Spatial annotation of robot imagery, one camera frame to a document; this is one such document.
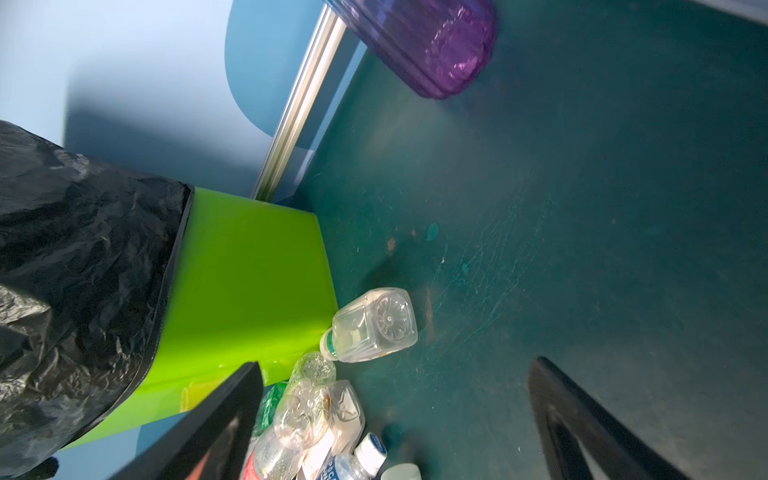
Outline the clear bottle red cola label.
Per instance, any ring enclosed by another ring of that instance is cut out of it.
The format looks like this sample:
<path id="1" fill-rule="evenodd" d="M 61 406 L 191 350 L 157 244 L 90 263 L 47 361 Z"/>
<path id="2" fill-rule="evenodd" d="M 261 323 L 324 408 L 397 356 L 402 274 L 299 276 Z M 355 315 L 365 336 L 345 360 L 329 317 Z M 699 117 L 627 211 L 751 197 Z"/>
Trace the clear bottle red cola label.
<path id="1" fill-rule="evenodd" d="M 330 426 L 329 388 L 335 380 L 335 365 L 321 353 L 297 361 L 270 426 L 252 441 L 243 479 L 296 477 L 302 458 Z"/>

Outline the aluminium back frame rail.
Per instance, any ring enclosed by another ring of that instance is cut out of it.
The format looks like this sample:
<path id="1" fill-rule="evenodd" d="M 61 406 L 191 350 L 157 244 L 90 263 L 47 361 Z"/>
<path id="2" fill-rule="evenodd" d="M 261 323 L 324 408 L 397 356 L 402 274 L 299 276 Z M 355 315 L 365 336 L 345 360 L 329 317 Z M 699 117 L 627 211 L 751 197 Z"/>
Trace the aluminium back frame rail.
<path id="1" fill-rule="evenodd" d="M 332 65 L 346 26 L 325 4 L 303 57 L 251 198 L 270 202 Z"/>

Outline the pink label crushed bottle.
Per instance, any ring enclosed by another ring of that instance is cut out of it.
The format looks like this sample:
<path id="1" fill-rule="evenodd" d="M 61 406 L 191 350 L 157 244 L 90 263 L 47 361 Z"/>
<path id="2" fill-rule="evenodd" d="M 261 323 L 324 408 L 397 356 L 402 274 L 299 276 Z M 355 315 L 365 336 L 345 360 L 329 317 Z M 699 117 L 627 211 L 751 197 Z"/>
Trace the pink label crushed bottle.
<path id="1" fill-rule="evenodd" d="M 365 427 L 365 415 L 358 395 L 348 380 L 330 386 L 330 423 L 327 432 L 301 460 L 296 478 L 317 479 L 322 468 L 334 456 L 350 453 L 359 443 Z"/>

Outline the clear bottle blue label centre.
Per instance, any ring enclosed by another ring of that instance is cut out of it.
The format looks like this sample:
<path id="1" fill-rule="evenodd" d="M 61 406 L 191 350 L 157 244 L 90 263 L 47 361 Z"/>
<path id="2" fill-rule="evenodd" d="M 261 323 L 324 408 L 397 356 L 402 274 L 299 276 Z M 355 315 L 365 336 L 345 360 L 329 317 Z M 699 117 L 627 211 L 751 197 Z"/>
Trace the clear bottle blue label centre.
<path id="1" fill-rule="evenodd" d="M 375 479 L 387 458 L 387 450 L 373 433 L 367 433 L 352 453 L 332 457 L 320 470 L 318 480 Z"/>

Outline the purple ribbed glass vase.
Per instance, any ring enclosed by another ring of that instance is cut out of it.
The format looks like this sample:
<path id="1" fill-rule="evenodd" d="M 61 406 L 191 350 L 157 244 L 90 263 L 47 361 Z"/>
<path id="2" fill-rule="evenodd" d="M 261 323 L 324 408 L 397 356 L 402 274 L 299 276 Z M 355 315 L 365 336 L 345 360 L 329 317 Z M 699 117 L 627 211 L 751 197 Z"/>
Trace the purple ribbed glass vase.
<path id="1" fill-rule="evenodd" d="M 344 24 L 406 85 L 442 100 L 489 63 L 498 32 L 491 1 L 330 1 Z"/>

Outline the green plastic bin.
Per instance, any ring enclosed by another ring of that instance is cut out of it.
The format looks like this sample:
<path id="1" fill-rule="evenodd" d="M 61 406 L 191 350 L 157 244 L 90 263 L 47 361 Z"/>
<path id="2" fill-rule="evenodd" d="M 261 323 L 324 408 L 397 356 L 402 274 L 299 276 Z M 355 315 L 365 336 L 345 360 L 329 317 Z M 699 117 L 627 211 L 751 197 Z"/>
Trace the green plastic bin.
<path id="1" fill-rule="evenodd" d="M 76 445 L 189 412 L 247 362 L 287 379 L 337 309 L 314 214 L 196 189 L 154 361 Z"/>

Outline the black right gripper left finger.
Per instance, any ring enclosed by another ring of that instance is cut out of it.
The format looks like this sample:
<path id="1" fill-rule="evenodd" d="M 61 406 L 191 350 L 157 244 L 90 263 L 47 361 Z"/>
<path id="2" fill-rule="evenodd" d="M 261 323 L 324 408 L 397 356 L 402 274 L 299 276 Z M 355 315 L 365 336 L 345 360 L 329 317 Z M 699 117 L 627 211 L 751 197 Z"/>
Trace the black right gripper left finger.
<path id="1" fill-rule="evenodd" d="M 263 394 L 260 366 L 243 364 L 115 479 L 238 479 Z"/>

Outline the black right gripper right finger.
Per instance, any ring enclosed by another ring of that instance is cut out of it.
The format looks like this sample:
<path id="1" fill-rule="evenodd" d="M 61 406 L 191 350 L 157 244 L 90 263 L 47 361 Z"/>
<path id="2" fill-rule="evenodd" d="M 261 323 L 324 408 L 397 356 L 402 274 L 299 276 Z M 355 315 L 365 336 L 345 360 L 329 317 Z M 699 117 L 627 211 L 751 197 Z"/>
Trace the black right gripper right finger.
<path id="1" fill-rule="evenodd" d="M 552 479 L 591 479 L 588 453 L 609 479 L 685 479 L 545 357 L 527 378 L 541 451 Z"/>

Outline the crushed green bottle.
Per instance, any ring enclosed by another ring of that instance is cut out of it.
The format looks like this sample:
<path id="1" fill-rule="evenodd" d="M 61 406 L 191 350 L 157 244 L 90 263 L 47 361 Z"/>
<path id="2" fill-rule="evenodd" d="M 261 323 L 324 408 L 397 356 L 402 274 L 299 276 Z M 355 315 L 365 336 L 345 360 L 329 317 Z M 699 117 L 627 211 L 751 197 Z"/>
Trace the crushed green bottle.
<path id="1" fill-rule="evenodd" d="M 282 381 L 267 388 L 259 405 L 252 434 L 253 438 L 262 435 L 273 423 L 277 407 L 284 395 L 287 385 L 287 381 Z"/>

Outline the clear square plastic bottle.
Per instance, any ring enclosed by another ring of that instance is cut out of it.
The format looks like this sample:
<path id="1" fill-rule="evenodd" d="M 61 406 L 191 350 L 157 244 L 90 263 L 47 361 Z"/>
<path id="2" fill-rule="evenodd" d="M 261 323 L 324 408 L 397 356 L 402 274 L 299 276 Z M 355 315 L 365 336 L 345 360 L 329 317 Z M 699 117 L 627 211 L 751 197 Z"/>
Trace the clear square plastic bottle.
<path id="1" fill-rule="evenodd" d="M 326 360 L 359 363 L 404 350 L 417 341 L 408 292 L 386 287 L 369 290 L 339 310 L 319 348 Z"/>

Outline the black bin liner bag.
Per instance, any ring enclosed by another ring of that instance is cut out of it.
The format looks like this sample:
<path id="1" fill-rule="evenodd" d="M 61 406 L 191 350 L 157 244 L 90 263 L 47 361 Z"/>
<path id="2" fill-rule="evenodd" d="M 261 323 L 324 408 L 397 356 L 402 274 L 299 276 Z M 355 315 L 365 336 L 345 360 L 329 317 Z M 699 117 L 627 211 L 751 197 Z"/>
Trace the black bin liner bag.
<path id="1" fill-rule="evenodd" d="M 194 190 L 1 125 L 1 475 L 23 477 L 146 378 Z"/>

